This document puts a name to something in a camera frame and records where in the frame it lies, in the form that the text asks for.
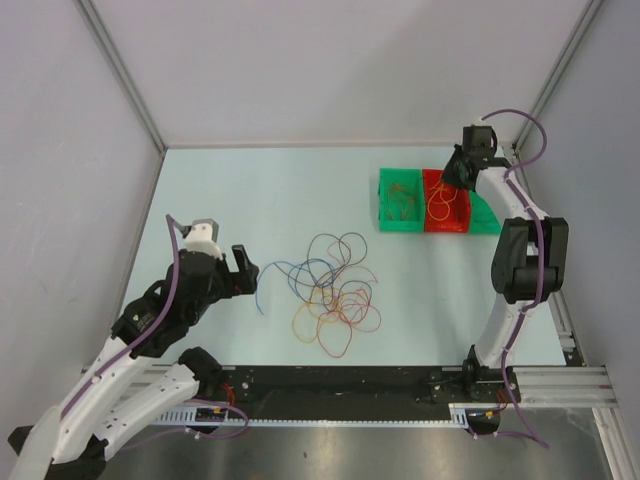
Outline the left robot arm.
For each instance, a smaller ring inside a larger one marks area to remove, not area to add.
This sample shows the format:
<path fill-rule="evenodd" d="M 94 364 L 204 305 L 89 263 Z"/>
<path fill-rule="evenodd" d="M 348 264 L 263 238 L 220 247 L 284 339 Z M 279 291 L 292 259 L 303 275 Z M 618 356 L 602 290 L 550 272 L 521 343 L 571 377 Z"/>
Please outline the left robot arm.
<path fill-rule="evenodd" d="M 96 479 L 107 461 L 158 416 L 184 401 L 215 399 L 227 375 L 201 347 L 185 350 L 160 379 L 128 400 L 121 397 L 210 305 L 255 293 L 258 266 L 243 246 L 233 246 L 232 252 L 235 272 L 223 255 L 174 251 L 165 278 L 125 307 L 98 357 L 62 404 L 9 435 L 17 455 L 11 478 Z"/>

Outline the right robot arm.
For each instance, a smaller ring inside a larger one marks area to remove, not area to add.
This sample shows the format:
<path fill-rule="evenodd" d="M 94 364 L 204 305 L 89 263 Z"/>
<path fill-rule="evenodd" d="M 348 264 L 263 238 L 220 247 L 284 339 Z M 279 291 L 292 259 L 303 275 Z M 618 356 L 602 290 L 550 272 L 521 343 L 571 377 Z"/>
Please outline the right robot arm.
<path fill-rule="evenodd" d="M 476 193 L 501 223 L 491 263 L 495 302 L 461 367 L 461 391 L 473 401 L 513 391 L 514 346 L 537 308 L 561 289 L 568 247 L 567 221 L 538 207 L 496 153 L 492 127 L 466 126 L 442 174 L 445 184 Z"/>

